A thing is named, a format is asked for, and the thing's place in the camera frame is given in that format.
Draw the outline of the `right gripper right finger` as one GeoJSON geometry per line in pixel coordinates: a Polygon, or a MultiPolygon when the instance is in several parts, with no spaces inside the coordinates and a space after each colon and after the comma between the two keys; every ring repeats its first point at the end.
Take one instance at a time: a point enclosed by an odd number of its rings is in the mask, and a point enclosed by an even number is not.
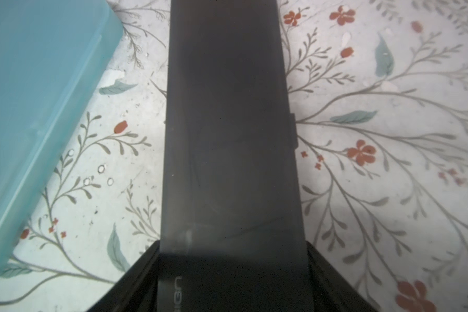
{"type": "Polygon", "coordinates": [[[315,311],[376,311],[311,243],[306,244],[315,311]]]}

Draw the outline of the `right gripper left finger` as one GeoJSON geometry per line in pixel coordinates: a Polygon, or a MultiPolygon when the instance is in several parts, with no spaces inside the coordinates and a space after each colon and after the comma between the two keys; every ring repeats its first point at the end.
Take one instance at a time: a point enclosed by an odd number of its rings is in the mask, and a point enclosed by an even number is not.
{"type": "Polygon", "coordinates": [[[157,310],[159,247],[154,242],[89,312],[154,312],[157,310]]]}

